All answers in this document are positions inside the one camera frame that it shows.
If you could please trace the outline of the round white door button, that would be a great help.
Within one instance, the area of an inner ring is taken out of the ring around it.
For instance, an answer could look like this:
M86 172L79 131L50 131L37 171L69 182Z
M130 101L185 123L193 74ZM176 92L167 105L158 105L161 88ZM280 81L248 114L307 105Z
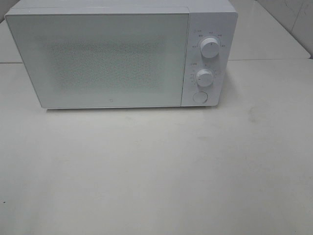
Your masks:
M206 92L197 92L193 95L193 101L198 104L204 104L208 100Z

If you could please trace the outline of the white timer knob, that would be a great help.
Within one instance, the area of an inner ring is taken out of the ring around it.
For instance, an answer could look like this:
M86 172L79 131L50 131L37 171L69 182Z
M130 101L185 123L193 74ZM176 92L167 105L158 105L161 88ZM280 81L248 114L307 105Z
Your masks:
M196 83L200 87L208 87L213 83L214 75L211 70L203 69L196 73Z

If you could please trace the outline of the upper white power knob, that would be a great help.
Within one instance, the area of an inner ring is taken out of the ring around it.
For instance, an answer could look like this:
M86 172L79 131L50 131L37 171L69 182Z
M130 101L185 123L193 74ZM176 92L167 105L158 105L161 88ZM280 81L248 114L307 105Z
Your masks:
M219 54L220 45L220 40L217 37L204 37L199 43L201 55L207 59L214 58Z

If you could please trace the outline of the white microwave oven body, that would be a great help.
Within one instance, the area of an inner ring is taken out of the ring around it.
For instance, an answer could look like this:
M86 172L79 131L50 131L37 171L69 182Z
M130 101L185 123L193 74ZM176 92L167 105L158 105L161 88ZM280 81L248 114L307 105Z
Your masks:
M238 13L227 0L21 0L5 14L5 20L7 22L8 16L21 15L134 14L188 14L183 87L178 107L217 105L238 18ZM219 54L210 59L201 55L199 46L207 36L215 36L221 43ZM196 83L196 73L203 69L211 70L214 75L213 83L208 87ZM204 104L193 101L197 92L208 94Z

